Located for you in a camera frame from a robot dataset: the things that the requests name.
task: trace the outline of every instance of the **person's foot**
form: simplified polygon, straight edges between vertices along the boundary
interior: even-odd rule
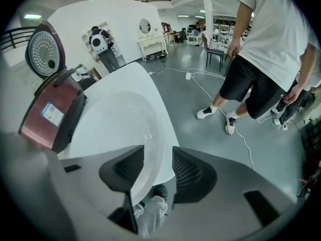
[[[211,107],[209,106],[209,107],[207,107],[206,109],[203,109],[203,110],[198,111],[197,114],[196,114],[196,117],[197,117],[198,119],[204,119],[206,116],[212,115],[212,114],[214,114],[214,113],[215,113],[215,111],[213,111],[213,110],[211,109]]]
[[[289,126],[289,123],[288,123],[288,122],[283,123],[283,125],[282,125],[282,130],[283,130],[283,131],[287,131],[287,130],[288,130],[288,126]]]
[[[167,189],[164,187],[164,185],[159,185],[157,186],[153,193],[152,193],[153,196],[160,196],[161,198],[163,198],[164,200],[167,199]]]
[[[274,123],[274,125],[276,125],[276,126],[281,126],[281,122],[280,122],[280,120],[279,120],[278,118],[275,118],[275,119],[273,120],[273,123]]]
[[[231,135],[234,133],[234,130],[235,130],[235,124],[236,122],[236,119],[232,118],[232,117],[229,117],[229,115],[226,115],[226,127],[225,127],[225,130],[226,130],[226,133]]]
[[[273,108],[273,109],[271,110],[271,113],[279,114],[280,112],[279,112],[276,108]]]

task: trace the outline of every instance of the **hand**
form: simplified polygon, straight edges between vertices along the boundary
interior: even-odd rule
[[[292,89],[290,94],[286,94],[283,97],[283,100],[287,104],[293,103],[295,100],[297,100],[298,96],[300,95],[301,91],[303,90],[302,86],[299,84],[295,85]]]
[[[233,39],[230,43],[229,48],[227,49],[227,56],[230,59],[233,59],[240,51],[241,43],[240,39]]]
[[[312,88],[310,89],[310,93],[312,93],[312,94],[317,93],[317,88],[316,88],[316,87],[312,87]]]

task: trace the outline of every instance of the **rice cooker handle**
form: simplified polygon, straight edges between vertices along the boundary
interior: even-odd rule
[[[75,69],[70,69],[60,74],[54,82],[54,87],[60,86],[71,74],[75,72]]]

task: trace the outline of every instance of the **light-colored pants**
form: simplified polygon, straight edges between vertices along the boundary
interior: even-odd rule
[[[119,64],[113,51],[108,48],[106,51],[98,55],[101,62],[105,65],[109,73],[119,69]]]
[[[156,195],[145,205],[145,209],[141,204],[135,205],[133,209],[138,234],[143,238],[150,238],[164,220],[167,203],[162,197]]]

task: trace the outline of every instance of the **bag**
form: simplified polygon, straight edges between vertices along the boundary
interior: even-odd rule
[[[99,34],[96,34],[94,36],[91,35],[91,46],[94,49],[96,55],[99,55],[108,49],[108,42],[106,41],[106,38],[101,34],[102,31],[103,30],[101,30]]]

